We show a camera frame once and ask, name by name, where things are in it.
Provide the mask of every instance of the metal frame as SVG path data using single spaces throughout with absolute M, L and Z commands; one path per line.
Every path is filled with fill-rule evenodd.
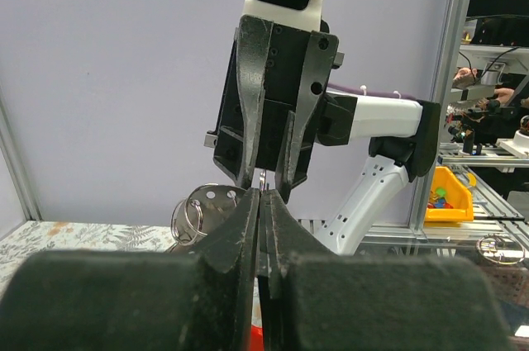
M 17 190 L 17 195 L 26 220 L 41 221 L 42 216 L 36 200 L 36 194 L 27 176 L 26 168 L 22 163 L 19 149 L 12 137 L 4 102 L 0 94 L 0 150 L 6 160 L 7 168 L 11 174 L 13 185 Z
M 460 48 L 460 37 L 463 34 L 469 1 L 450 0 L 446 9 L 443 39 L 433 78 L 434 88 L 429 97 L 433 102 L 441 103 L 441 113 L 446 113 L 449 104 L 452 79 L 457 64 L 457 53 Z M 441 122 L 440 132 L 443 129 L 443 125 L 444 121 Z M 427 176 L 418 179 L 414 189 L 408 222 L 409 228 L 414 233 L 420 232 L 422 229 L 433 173 L 434 171 L 432 169 Z

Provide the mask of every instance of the red object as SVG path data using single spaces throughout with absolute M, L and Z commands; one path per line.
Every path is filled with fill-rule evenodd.
M 263 345 L 263 329 L 258 328 L 257 326 L 251 326 L 250 332 L 250 347 L 249 351 L 265 351 L 265 346 Z

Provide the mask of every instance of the white wall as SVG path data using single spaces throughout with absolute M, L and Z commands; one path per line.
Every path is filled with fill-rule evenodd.
M 0 0 L 0 84 L 45 220 L 167 224 L 203 183 L 243 0 Z M 327 0 L 333 81 L 428 95 L 447 0 Z M 315 148 L 294 215 L 324 218 L 366 141 Z M 410 193 L 384 216 L 405 221 Z
M 11 233 L 26 218 L 13 185 L 6 161 L 0 152 L 0 240 Z

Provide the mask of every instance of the screw hole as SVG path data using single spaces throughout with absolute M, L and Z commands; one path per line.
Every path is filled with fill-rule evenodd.
M 323 38 L 317 43 L 317 46 L 320 47 L 320 50 L 325 51 L 327 48 L 329 48 L 329 40 Z
M 323 91 L 323 87 L 320 83 L 315 82 L 311 85 L 311 91 L 314 95 L 319 95 Z

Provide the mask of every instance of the yellow bin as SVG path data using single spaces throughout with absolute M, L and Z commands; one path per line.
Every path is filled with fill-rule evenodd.
M 472 194 L 447 167 L 436 167 L 431 192 L 446 190 L 446 202 L 454 209 L 427 208 L 425 221 L 473 221 Z

